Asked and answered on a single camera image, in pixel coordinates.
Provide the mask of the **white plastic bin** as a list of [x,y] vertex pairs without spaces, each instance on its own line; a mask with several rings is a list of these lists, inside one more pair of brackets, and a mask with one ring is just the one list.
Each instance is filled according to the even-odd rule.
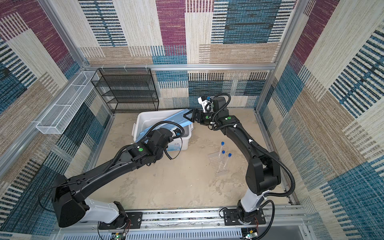
[[182,145],[181,147],[168,147],[167,151],[187,150],[193,130],[193,123],[183,117],[188,111],[189,109],[178,109],[140,113],[132,131],[134,141],[139,142],[143,137],[149,138],[155,134],[164,134],[166,136],[166,130],[178,127],[185,131],[181,137]]

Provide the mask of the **blue-capped test tube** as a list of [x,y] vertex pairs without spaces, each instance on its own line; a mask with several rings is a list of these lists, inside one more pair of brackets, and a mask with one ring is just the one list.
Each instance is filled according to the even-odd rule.
[[231,153],[228,153],[228,155],[225,157],[224,165],[223,165],[223,170],[224,171],[227,170],[227,167],[228,167],[228,164],[229,164],[229,161],[230,161],[231,157],[232,157]]
[[221,157],[222,155],[225,154],[224,145],[225,145],[225,142],[221,142],[221,148],[220,148],[220,151],[219,151],[219,157]]
[[219,166],[217,170],[218,173],[223,171],[224,160],[225,160],[225,154],[222,155],[221,157],[218,157],[218,161],[219,161]]

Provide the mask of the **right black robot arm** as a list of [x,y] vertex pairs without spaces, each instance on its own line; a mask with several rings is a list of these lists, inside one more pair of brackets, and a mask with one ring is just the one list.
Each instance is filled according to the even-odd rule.
[[201,109],[192,109],[183,117],[188,121],[220,131],[240,149],[248,162],[246,183],[248,189],[239,200],[237,214],[239,222],[250,224],[267,204],[267,197],[288,197],[294,193],[296,181],[289,168],[275,152],[269,152],[259,145],[244,129],[240,120],[229,113],[227,106],[231,96],[220,93],[214,97],[198,99]]

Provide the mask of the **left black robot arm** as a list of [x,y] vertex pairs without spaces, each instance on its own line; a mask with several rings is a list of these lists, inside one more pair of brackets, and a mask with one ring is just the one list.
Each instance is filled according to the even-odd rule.
[[50,194],[51,211],[61,228],[78,222],[97,221],[123,229],[129,224],[129,218],[120,202],[105,203],[92,200],[89,196],[124,174],[154,164],[168,154],[169,143],[184,134],[181,125],[160,121],[149,128],[138,142],[121,147],[108,162],[71,178],[58,175],[52,187],[38,194],[38,203],[41,206],[43,195]]

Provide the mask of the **clear test tube rack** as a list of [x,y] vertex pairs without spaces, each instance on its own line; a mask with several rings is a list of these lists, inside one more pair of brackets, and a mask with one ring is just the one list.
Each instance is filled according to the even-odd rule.
[[210,154],[208,157],[217,167],[216,174],[218,176],[228,173],[227,165],[232,157],[232,153],[226,153],[226,151],[222,150],[218,153]]

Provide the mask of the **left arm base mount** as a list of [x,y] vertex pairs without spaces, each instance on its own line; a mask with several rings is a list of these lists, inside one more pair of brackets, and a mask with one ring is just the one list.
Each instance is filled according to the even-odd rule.
[[99,230],[128,230],[139,229],[142,224],[143,212],[126,212],[125,215],[118,216],[110,224],[99,223]]

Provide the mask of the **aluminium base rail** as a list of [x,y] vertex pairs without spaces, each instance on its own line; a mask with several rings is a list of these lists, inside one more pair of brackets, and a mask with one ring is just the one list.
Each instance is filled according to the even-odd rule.
[[51,240],[314,240],[301,206],[270,205],[249,225],[235,219],[233,207],[133,210],[132,226],[113,229],[98,223],[55,227]]

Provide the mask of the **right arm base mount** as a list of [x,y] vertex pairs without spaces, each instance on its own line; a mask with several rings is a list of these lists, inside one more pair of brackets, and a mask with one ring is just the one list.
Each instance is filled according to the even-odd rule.
[[266,224],[266,219],[263,210],[247,213],[243,212],[239,208],[223,208],[220,210],[219,215],[224,219],[226,226]]

